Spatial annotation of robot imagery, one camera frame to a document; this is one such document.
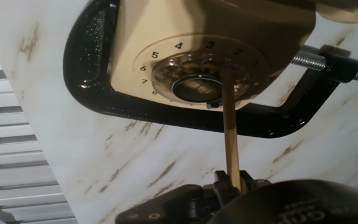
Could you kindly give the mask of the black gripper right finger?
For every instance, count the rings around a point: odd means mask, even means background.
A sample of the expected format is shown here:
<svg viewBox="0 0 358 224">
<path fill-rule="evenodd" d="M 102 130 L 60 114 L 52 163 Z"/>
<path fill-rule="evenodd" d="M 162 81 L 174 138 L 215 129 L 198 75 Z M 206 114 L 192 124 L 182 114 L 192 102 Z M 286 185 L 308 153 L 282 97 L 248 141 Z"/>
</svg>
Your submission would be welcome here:
<svg viewBox="0 0 358 224">
<path fill-rule="evenodd" d="M 268 186 L 271 184 L 269 180 L 253 179 L 245 170 L 240 171 L 241 189 L 240 193 L 246 194 L 247 192 Z"/>
</svg>

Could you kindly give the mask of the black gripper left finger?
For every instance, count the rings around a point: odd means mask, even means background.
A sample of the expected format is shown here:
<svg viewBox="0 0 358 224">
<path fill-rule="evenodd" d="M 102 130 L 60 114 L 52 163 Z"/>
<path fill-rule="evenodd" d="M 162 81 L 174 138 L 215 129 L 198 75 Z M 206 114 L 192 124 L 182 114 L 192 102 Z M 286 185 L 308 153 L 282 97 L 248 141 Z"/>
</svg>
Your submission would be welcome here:
<svg viewBox="0 0 358 224">
<path fill-rule="evenodd" d="M 215 172 L 209 185 L 187 184 L 136 205 L 115 217 L 116 224 L 208 223 L 231 200 L 240 196 L 229 176 Z"/>
</svg>

